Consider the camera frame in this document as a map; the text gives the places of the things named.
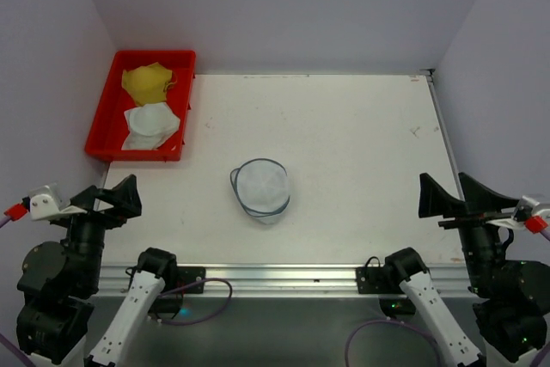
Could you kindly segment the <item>white bra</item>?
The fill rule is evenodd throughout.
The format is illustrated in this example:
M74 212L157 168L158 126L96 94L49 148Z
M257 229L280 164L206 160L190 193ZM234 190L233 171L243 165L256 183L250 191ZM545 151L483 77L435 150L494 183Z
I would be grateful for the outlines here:
M128 135L122 150L157 150L180 128L180 119L166 102L124 112Z

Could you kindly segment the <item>yellow bra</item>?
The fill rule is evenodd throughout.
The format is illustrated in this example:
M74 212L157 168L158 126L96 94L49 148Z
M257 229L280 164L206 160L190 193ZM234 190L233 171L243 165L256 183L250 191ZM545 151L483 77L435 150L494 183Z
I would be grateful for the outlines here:
M168 91L177 83L177 76L158 62L124 70L121 86L138 107L162 103Z

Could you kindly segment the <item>white mesh laundry bag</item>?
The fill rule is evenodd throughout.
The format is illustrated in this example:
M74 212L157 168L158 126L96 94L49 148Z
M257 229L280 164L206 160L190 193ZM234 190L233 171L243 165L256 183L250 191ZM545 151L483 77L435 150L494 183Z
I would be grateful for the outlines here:
M264 225L277 223L290 204L286 168L269 158L255 158L234 168L229 181L243 211Z

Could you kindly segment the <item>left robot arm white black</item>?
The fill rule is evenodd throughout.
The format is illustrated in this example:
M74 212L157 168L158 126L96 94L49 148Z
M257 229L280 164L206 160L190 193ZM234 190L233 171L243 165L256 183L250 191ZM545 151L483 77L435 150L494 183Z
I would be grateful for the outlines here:
M66 230L59 242L42 242L24 258L17 289L24 305L16 320L21 361L27 366L116 366L153 302L177 279L176 257L147 248L131 270L118 312L89 355L84 345L98 293L105 235L142 213L135 175L110 189L91 186L63 202L54 185L21 203L34 221Z

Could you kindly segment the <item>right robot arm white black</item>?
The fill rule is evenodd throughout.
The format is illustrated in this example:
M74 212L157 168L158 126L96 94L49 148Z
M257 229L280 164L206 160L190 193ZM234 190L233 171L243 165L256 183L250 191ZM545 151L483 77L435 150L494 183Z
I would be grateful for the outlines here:
M462 199L421 174L418 215L439 217L439 227L457 230L485 349L466 337L416 250L387 256L384 275L413 303L447 365L538 366L549 355L549 266L510 260L506 251L517 231L549 237L549 203L529 195L505 196L465 173L459 182Z

